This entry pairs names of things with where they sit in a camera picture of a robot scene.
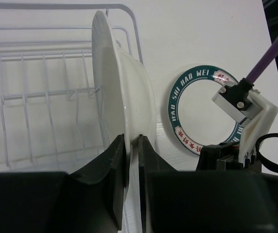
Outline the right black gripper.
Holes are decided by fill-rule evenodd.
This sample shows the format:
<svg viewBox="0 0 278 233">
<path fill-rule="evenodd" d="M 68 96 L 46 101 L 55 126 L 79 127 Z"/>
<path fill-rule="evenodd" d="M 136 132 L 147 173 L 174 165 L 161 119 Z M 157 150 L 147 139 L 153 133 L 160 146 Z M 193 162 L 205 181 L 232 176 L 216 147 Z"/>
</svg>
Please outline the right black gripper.
<svg viewBox="0 0 278 233">
<path fill-rule="evenodd" d="M 251 169 L 254 164 L 262 164 L 268 170 L 278 173 L 278 165 L 269 161 L 259 152 L 251 158 L 244 159 L 245 163 L 238 161 L 239 144 L 221 143 L 208 145 L 201 149 L 196 170 L 241 170 Z"/>
</svg>

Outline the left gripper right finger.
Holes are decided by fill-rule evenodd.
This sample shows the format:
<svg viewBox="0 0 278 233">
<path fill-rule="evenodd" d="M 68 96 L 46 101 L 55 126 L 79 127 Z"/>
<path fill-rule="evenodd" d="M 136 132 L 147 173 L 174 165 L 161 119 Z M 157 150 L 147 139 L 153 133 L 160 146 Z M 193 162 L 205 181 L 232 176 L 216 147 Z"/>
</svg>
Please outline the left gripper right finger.
<svg viewBox="0 0 278 233">
<path fill-rule="evenodd" d="M 165 184 L 176 170 L 153 148 L 147 136 L 139 136 L 139 194 L 144 233 L 163 233 L 170 224 L 170 195 Z"/>
</svg>

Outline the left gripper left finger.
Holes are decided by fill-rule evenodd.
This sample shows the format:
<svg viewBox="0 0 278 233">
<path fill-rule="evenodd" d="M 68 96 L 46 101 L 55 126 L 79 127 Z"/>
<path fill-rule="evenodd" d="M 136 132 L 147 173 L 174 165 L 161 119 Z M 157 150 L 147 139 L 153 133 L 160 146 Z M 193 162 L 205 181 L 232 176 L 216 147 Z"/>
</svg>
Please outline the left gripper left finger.
<svg viewBox="0 0 278 233">
<path fill-rule="evenodd" d="M 126 149 L 120 134 L 104 152 L 70 174 L 68 230 L 121 230 L 125 174 Z"/>
</svg>

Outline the white ribbed plate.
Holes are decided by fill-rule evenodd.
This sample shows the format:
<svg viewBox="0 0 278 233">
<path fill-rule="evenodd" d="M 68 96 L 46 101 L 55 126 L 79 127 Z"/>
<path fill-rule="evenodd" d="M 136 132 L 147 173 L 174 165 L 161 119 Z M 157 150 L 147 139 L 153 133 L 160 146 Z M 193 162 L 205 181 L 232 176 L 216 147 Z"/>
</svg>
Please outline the white ribbed plate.
<svg viewBox="0 0 278 233">
<path fill-rule="evenodd" d="M 126 164 L 142 134 L 156 143 L 156 104 L 144 65 L 120 48 L 113 27 L 102 11 L 92 21 L 92 70 L 100 131 L 108 147 L 124 135 Z"/>
</svg>

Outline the green rimmed white plate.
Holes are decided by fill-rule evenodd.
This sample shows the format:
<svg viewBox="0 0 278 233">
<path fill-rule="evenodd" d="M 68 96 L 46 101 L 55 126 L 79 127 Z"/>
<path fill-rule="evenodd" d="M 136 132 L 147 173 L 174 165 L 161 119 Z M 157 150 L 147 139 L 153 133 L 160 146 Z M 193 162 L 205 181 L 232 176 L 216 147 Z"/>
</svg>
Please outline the green rimmed white plate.
<svg viewBox="0 0 278 233">
<path fill-rule="evenodd" d="M 238 80 L 226 70 L 196 65 L 178 75 L 168 100 L 171 129 L 179 143 L 199 155 L 202 147 L 239 142 L 242 126 L 212 101 L 226 82 Z"/>
</svg>

